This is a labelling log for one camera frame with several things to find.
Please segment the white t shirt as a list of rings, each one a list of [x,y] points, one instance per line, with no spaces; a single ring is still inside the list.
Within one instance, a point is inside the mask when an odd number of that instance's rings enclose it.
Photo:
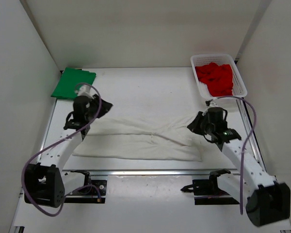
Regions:
[[[187,127],[195,114],[178,117],[103,117],[95,120],[74,156],[128,160],[201,161],[198,136]]]

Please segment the green t shirt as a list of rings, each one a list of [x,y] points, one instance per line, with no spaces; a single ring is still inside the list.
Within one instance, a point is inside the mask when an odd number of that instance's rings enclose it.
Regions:
[[[59,100],[73,100],[77,96],[75,93],[77,84],[93,84],[96,76],[94,72],[66,67],[51,97]]]

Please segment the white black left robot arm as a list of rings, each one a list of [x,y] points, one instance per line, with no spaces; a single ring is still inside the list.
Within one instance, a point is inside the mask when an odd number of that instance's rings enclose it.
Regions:
[[[64,172],[63,168],[88,134],[89,123],[103,117],[112,106],[112,103],[100,99],[97,94],[74,98],[73,111],[65,119],[61,143],[49,148],[36,164],[29,163],[25,168],[22,184],[26,189],[26,203],[58,208],[70,194],[80,192],[82,195],[100,196],[99,188],[92,184],[89,171]]]

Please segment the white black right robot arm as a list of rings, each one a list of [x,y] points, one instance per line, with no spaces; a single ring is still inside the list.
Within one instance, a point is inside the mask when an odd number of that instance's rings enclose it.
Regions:
[[[199,112],[188,125],[194,134],[210,136],[215,144],[239,171],[233,175],[228,169],[210,172],[207,180],[195,180],[181,189],[193,192],[200,200],[230,195],[256,227],[290,218],[291,190],[269,175],[245,148],[244,140],[235,129],[227,126],[227,110],[212,107]]]

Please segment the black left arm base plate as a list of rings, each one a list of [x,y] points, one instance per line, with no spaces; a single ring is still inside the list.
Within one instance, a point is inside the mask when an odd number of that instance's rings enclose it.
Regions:
[[[65,198],[65,203],[104,204],[107,180],[91,180],[92,186],[73,191]]]

